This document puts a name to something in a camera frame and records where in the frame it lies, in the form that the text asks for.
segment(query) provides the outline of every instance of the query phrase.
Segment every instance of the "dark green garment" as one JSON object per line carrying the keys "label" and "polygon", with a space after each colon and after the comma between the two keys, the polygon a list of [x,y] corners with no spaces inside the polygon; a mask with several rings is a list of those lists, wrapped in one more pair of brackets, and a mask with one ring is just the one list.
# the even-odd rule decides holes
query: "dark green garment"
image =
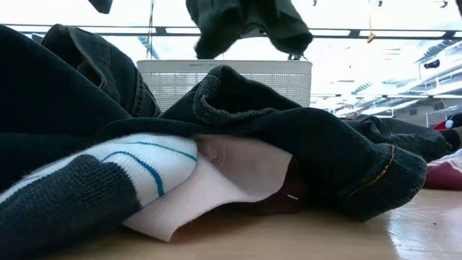
{"label": "dark green garment", "polygon": [[186,0],[201,31],[198,59],[214,59],[257,27],[285,53],[303,53],[313,40],[290,0]]}
{"label": "dark green garment", "polygon": [[93,7],[101,14],[109,14],[113,0],[88,0]]}
{"label": "dark green garment", "polygon": [[457,7],[459,8],[459,12],[462,15],[462,0],[456,0]]}

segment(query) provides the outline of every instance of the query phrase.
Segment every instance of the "orange stitching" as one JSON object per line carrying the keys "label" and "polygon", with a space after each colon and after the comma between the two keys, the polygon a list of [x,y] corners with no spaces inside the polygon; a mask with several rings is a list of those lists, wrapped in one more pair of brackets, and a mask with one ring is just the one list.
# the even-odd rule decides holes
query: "orange stitching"
{"label": "orange stitching", "polygon": [[353,191],[349,196],[353,196],[355,195],[358,191],[361,191],[362,189],[368,187],[368,186],[371,186],[373,185],[374,183],[376,183],[378,180],[380,180],[380,178],[382,178],[388,171],[388,169],[390,168],[390,165],[391,163],[393,162],[393,160],[395,159],[395,146],[392,145],[391,146],[391,158],[390,158],[390,161],[388,162],[387,165],[385,165],[384,169],[380,172],[379,175],[377,175],[377,177],[375,177],[375,179],[373,179],[371,182],[369,182],[368,184],[360,187],[359,189],[357,189],[356,191]]}

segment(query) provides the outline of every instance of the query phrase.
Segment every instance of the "pile of clothes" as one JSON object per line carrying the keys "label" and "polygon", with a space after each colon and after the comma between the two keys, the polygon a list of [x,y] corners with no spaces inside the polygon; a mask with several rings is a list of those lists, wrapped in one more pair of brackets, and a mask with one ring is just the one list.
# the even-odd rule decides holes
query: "pile of clothes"
{"label": "pile of clothes", "polygon": [[121,224],[168,241],[230,203],[273,214],[315,202],[365,221],[409,202],[427,162],[450,154],[432,129],[342,121],[228,66],[160,111],[131,59],[98,35],[55,25],[39,44],[0,25],[0,38],[2,259]]}

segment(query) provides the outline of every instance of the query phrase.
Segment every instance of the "blue stripe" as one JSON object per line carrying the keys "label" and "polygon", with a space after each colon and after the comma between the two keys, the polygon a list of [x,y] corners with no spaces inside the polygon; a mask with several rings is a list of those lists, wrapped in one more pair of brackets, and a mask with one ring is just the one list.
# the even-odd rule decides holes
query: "blue stripe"
{"label": "blue stripe", "polygon": [[173,151],[173,152],[177,152],[181,155],[184,155],[188,158],[191,158],[194,162],[197,162],[197,158],[194,157],[193,155],[190,155],[186,152],[183,152],[183,151],[180,151],[180,150],[177,150],[177,149],[173,149],[173,148],[170,148],[170,147],[166,147],[166,146],[163,146],[161,144],[155,144],[155,143],[149,143],[149,142],[128,142],[128,143],[124,143],[124,144],[144,144],[144,145],[152,145],[152,146],[155,146],[155,147],[160,147],[160,148],[164,148],[164,149],[167,149],[167,150],[170,150],[170,151]]}
{"label": "blue stripe", "polygon": [[154,170],[154,168],[152,168],[151,166],[149,166],[147,163],[143,162],[142,160],[140,160],[138,157],[136,157],[135,155],[129,153],[129,152],[124,152],[124,151],[119,151],[119,152],[113,152],[111,153],[110,155],[106,156],[104,159],[103,159],[103,162],[105,160],[107,160],[109,157],[112,157],[114,155],[128,155],[129,157],[133,158],[137,163],[139,163],[141,166],[143,166],[143,168],[145,168],[146,170],[149,171],[149,173],[151,173],[151,176],[154,177],[154,179],[156,180],[156,185],[157,185],[157,193],[159,194],[159,196],[164,196],[165,192],[164,192],[164,186],[162,185],[162,179],[160,178],[160,175],[159,173]]}

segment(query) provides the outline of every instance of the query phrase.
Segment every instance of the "drying rack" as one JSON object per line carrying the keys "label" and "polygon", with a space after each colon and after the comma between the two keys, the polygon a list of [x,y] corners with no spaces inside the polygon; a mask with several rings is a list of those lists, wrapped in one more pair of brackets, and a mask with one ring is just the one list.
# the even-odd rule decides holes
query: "drying rack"
{"label": "drying rack", "polygon": [[446,120],[448,120],[449,116],[455,115],[457,113],[462,113],[462,105],[454,105],[449,108],[445,109],[440,109],[437,111],[433,112],[428,112],[426,113],[426,118],[427,118],[427,127],[430,127],[429,121],[428,121],[428,116],[433,116],[433,115],[445,115]]}

